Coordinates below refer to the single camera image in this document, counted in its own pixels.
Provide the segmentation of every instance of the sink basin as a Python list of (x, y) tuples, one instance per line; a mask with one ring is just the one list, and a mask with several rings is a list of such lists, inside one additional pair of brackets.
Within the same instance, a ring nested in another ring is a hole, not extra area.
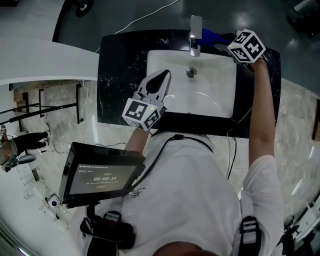
[(232, 117), (237, 71), (232, 58), (207, 53), (192, 57), (189, 51), (151, 50), (146, 74), (159, 70), (170, 70), (172, 76), (164, 99), (168, 112)]

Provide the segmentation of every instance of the white t-shirt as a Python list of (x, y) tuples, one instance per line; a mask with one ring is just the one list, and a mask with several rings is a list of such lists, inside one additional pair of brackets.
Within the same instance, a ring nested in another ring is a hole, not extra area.
[[(174, 134), (161, 133), (150, 139), (145, 170)], [(207, 137), (185, 135), (214, 148)], [(270, 255), (284, 230), (284, 206), (273, 156), (262, 156), (251, 165), (243, 190), (253, 200), (254, 215), (262, 230), (263, 248), (259, 255)], [(95, 213), (103, 217), (110, 203), (111, 200), (102, 201)], [(80, 256), (87, 255), (91, 242), (80, 231), (84, 217), (85, 208), (79, 207), (69, 226)], [(151, 173), (124, 197), (122, 219), (133, 226), (136, 240), (132, 249), (120, 250), (120, 256), (152, 256), (171, 242), (189, 242), (218, 256), (229, 256), (242, 214), (238, 196), (214, 154), (203, 144), (184, 139), (168, 142)]]

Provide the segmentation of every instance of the dark floor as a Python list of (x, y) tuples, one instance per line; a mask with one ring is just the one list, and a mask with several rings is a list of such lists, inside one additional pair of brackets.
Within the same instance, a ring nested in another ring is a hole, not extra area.
[[(72, 7), (64, 17), (58, 41), (95, 51), (100, 47), (101, 37), (114, 34), (131, 21), (173, 1), (95, 0), (92, 10), (81, 18), (76, 17)], [(191, 15), (202, 16), (203, 27), (219, 34), (250, 29), (267, 47), (280, 52), (283, 78), (320, 95), (320, 44), (287, 23), (287, 15), (298, 17), (289, 3), (285, 0), (180, 0), (135, 22), (124, 32), (187, 30)]]

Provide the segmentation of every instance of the black marble countertop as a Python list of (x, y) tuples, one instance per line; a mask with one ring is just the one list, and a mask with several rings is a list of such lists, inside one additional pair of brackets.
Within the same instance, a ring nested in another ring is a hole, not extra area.
[[(100, 123), (128, 125), (122, 118), (131, 98), (147, 74), (147, 57), (151, 50), (189, 49), (189, 31), (180, 29), (143, 30), (104, 36), (98, 68), (97, 118)], [(202, 53), (228, 56), (214, 47), (201, 47)], [(274, 113), (278, 118), (281, 92), (280, 54), (267, 48)], [(253, 104), (254, 73), (237, 65), (232, 118), (165, 112), (152, 127), (180, 133), (226, 136)], [(237, 138), (249, 137), (250, 114), (231, 132)]]

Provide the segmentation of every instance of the white cable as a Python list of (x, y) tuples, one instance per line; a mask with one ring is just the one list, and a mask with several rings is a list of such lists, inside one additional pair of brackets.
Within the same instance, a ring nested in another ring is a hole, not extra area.
[(138, 19), (136, 19), (136, 20), (134, 20), (134, 21), (130, 22), (130, 23), (129, 23), (129, 25), (127, 25), (125, 28), (123, 28), (123, 29), (121, 29), (121, 30), (119, 30), (119, 31), (115, 32), (114, 34), (116, 35), (116, 34), (118, 34), (118, 33), (122, 32), (122, 31), (126, 30), (126, 29), (127, 29), (128, 27), (130, 27), (133, 23), (135, 23), (135, 22), (137, 22), (137, 21), (140, 21), (140, 20), (142, 20), (143, 18), (146, 18), (146, 17), (148, 17), (148, 16), (151, 16), (151, 15), (153, 15), (153, 14), (155, 14), (155, 13), (159, 12), (159, 11), (160, 11), (160, 10), (162, 10), (163, 8), (166, 8), (166, 7), (172, 6), (173, 4), (175, 4), (176, 2), (179, 2), (179, 1), (180, 1), (180, 0), (175, 0), (174, 2), (172, 2), (172, 3), (170, 3), (170, 4), (166, 5), (166, 6), (163, 6), (163, 7), (159, 8), (158, 10), (156, 10), (156, 11), (154, 11), (154, 12), (152, 12), (152, 13), (148, 14), (148, 15), (145, 15), (145, 16), (143, 16), (143, 17), (141, 17), (141, 18), (138, 18)]
[[(84, 104), (83, 104), (83, 108), (82, 108), (82, 111), (81, 111), (81, 115), (80, 115), (80, 119), (83, 118), (83, 114), (84, 114), (84, 111), (85, 111), (85, 106), (86, 106), (86, 103), (88, 101), (88, 98), (89, 98), (89, 90), (88, 88), (85, 86), (85, 80), (82, 80), (82, 84), (83, 84), (83, 87), (86, 89), (86, 99), (84, 101)], [(82, 138), (82, 132), (81, 132), (81, 122), (80, 122), (80, 137), (81, 137), (81, 141), (82, 143), (84, 143), (84, 139)]]
[(252, 110), (252, 107), (249, 109), (249, 111), (240, 119), (240, 121), (238, 121), (234, 127), (232, 127), (227, 133), (226, 133), (226, 138), (228, 139), (228, 143), (229, 143), (229, 164), (228, 164), (228, 170), (226, 172), (226, 175), (228, 176), (229, 173), (229, 168), (230, 168), (230, 159), (231, 159), (231, 146), (230, 146), (230, 140), (229, 140), (229, 136), (228, 134), (237, 126), (237, 124), (239, 124)]

